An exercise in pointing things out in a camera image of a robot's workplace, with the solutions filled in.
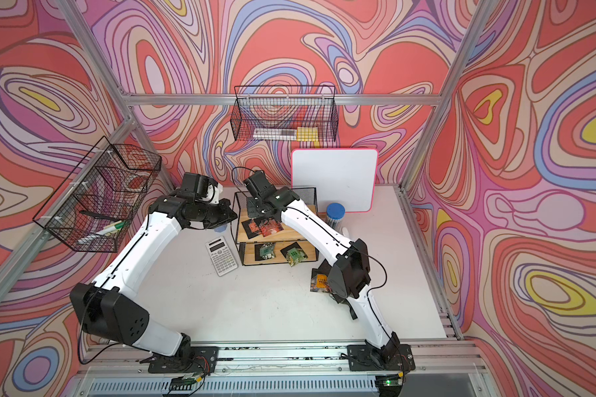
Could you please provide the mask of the green tea bag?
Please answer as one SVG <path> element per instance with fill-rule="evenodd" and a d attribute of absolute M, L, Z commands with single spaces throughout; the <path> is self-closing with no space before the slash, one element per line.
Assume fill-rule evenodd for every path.
<path fill-rule="evenodd" d="M 254 259 L 255 261 L 268 261 L 276 258 L 276 244 L 275 243 L 263 243 L 256 244 L 254 246 Z"/>
<path fill-rule="evenodd" d="M 306 252 L 299 243 L 291 243 L 290 245 L 281 249 L 281 254 L 291 267 L 303 263 L 309 259 Z"/>

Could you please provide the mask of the orange black tea bag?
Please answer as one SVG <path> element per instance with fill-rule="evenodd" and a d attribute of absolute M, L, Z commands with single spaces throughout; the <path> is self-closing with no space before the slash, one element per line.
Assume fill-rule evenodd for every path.
<path fill-rule="evenodd" d="M 314 293 L 329 293 L 328 276 L 318 269 L 311 271 L 310 291 Z"/>

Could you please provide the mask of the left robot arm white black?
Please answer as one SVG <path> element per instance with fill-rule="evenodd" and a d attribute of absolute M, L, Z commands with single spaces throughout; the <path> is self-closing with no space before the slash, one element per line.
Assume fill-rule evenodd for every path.
<path fill-rule="evenodd" d="M 70 293 L 79 319 L 79 334 L 87 333 L 153 353 L 190 361 L 190 337 L 160 324 L 136 302 L 139 287 L 169 243 L 192 223 L 214 229 L 238 218 L 229 199 L 210 202 L 162 196 L 154 202 L 141 228 L 115 260 L 89 284 Z"/>

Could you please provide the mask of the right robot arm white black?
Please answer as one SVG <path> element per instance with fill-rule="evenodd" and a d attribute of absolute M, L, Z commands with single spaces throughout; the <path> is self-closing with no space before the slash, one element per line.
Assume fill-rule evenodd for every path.
<path fill-rule="evenodd" d="M 346 301 L 366 332 L 370 360 L 376 367 L 385 368 L 400 355 L 400 341 L 387 324 L 374 299 L 370 261 L 366 243 L 352 241 L 336 232 L 310 210 L 293 190 L 277 188 L 268 182 L 251 179 L 245 186 L 252 196 L 251 203 L 263 216 L 273 217 L 297 231 L 329 264 L 328 285 L 331 292 Z"/>

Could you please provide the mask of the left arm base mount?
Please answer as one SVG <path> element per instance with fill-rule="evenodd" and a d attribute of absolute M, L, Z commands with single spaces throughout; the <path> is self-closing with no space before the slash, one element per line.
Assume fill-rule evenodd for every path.
<path fill-rule="evenodd" d="M 153 374 L 211 374 L 218 362 L 218 347 L 190 346 L 183 347 L 174 356 L 153 354 L 142 363 L 149 365 L 148 371 Z"/>

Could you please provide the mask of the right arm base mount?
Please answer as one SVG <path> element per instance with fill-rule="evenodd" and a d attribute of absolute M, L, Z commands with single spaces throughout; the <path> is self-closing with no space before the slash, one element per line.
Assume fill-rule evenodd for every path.
<path fill-rule="evenodd" d="M 367 344 L 348 345 L 347 351 L 341 353 L 340 358 L 348 362 L 351 372 L 391 371 L 407 374 L 417 368 L 408 344 L 400 344 L 391 355 Z"/>

